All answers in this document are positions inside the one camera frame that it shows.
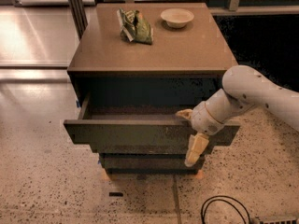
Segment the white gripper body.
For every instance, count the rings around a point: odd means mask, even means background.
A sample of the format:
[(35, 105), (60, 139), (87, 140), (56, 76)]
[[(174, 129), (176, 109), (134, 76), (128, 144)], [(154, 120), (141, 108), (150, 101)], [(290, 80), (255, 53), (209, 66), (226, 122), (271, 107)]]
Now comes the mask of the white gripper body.
[(191, 125), (194, 130), (206, 135), (214, 135), (224, 128), (224, 125), (216, 121), (208, 112), (206, 103), (201, 102), (191, 113)]

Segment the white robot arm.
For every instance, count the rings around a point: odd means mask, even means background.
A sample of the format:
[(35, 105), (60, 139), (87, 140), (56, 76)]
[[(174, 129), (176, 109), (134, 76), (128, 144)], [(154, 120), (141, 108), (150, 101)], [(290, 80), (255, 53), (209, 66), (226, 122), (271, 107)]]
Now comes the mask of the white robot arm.
[(224, 128), (232, 117), (254, 106), (268, 110), (299, 130), (299, 93), (280, 87), (246, 65), (233, 66), (222, 77), (222, 88), (193, 109), (176, 113), (190, 122), (196, 134), (189, 138), (185, 165), (194, 166), (205, 151), (209, 137)]

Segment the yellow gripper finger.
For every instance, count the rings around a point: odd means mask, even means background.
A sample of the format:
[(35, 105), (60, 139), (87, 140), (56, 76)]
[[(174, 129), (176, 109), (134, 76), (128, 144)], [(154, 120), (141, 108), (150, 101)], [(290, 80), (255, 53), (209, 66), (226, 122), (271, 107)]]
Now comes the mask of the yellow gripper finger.
[(183, 110), (179, 110), (177, 113), (176, 113), (176, 116), (177, 117), (180, 117), (180, 118), (184, 118), (186, 120), (190, 120), (191, 117), (192, 117), (192, 110), (191, 109), (183, 109)]
[(196, 135), (190, 136), (184, 162), (187, 167), (192, 167), (197, 163), (208, 143), (209, 137), (203, 133), (197, 133)]

